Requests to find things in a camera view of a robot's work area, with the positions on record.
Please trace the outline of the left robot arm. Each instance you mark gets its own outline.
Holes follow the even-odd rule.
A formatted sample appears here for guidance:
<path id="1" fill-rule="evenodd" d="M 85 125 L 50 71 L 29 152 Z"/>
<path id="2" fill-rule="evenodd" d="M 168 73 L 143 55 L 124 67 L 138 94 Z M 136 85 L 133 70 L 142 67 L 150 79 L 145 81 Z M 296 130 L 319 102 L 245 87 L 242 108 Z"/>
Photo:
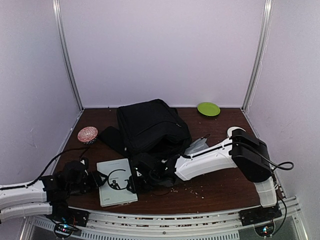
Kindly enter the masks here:
<path id="1" fill-rule="evenodd" d="M 0 222 L 46 215 L 61 222 L 73 221 L 76 214 L 69 208 L 70 196 L 81 196 L 102 187 L 108 177 L 88 171 L 89 160 L 73 160 L 53 175 L 21 184 L 0 187 Z"/>

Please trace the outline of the black backpack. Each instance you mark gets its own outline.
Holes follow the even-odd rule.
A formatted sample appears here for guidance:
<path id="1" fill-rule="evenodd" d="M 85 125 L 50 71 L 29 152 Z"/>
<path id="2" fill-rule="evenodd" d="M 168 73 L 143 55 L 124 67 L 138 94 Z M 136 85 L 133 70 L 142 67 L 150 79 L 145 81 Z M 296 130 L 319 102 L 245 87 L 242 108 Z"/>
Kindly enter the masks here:
<path id="1" fill-rule="evenodd" d="M 116 116 L 124 146 L 132 156 L 147 153 L 166 159 L 184 153 L 192 142 L 178 111 L 161 99 L 121 106 Z"/>

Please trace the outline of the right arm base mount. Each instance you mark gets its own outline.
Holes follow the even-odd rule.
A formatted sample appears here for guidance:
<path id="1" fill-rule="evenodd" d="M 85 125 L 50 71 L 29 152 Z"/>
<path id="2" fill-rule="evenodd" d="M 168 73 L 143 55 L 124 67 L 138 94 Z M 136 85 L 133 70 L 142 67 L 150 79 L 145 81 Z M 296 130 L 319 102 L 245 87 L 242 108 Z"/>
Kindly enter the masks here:
<path id="1" fill-rule="evenodd" d="M 258 206 L 241 210 L 238 214 L 243 227 L 253 225 L 259 237 L 268 238 L 276 232 L 274 220 L 282 216 L 282 211 L 277 203 L 271 207 Z"/>

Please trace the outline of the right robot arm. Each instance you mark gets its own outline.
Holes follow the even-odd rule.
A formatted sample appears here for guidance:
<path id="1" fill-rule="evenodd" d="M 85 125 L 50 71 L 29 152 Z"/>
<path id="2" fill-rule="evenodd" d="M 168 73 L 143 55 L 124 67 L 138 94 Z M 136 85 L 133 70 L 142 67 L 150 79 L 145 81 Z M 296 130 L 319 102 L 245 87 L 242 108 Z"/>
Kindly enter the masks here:
<path id="1" fill-rule="evenodd" d="M 137 190 L 149 187 L 172 187 L 207 173 L 238 168 L 254 184 L 260 206 L 256 210 L 259 220 L 268 220 L 278 204 L 274 171 L 291 171 L 294 163 L 270 160 L 268 147 L 262 140 L 233 128 L 222 142 L 190 154 L 177 154 L 167 158 L 146 152 L 129 159 L 132 177 Z"/>

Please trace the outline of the grey book letter G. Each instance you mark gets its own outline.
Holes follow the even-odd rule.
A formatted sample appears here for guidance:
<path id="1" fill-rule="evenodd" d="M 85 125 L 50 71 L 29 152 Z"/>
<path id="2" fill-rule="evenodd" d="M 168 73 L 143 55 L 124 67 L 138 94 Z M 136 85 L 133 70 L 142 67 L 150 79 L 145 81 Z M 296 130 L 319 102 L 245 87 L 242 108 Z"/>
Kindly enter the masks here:
<path id="1" fill-rule="evenodd" d="M 96 164 L 97 171 L 102 174 L 105 183 L 99 188 L 101 207 L 116 206 L 138 201 L 136 193 L 129 189 L 132 176 L 127 158 L 108 160 Z"/>

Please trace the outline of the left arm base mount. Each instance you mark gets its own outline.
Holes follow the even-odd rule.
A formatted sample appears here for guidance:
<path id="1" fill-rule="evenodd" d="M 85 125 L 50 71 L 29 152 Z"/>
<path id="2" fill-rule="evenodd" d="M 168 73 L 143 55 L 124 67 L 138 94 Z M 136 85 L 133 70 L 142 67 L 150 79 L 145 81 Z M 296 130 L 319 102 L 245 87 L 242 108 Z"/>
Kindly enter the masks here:
<path id="1" fill-rule="evenodd" d="M 85 210 L 71 208 L 67 215 L 45 215 L 53 223 L 53 233 L 58 239 L 67 239 L 80 236 L 82 230 L 87 226 L 90 213 Z"/>

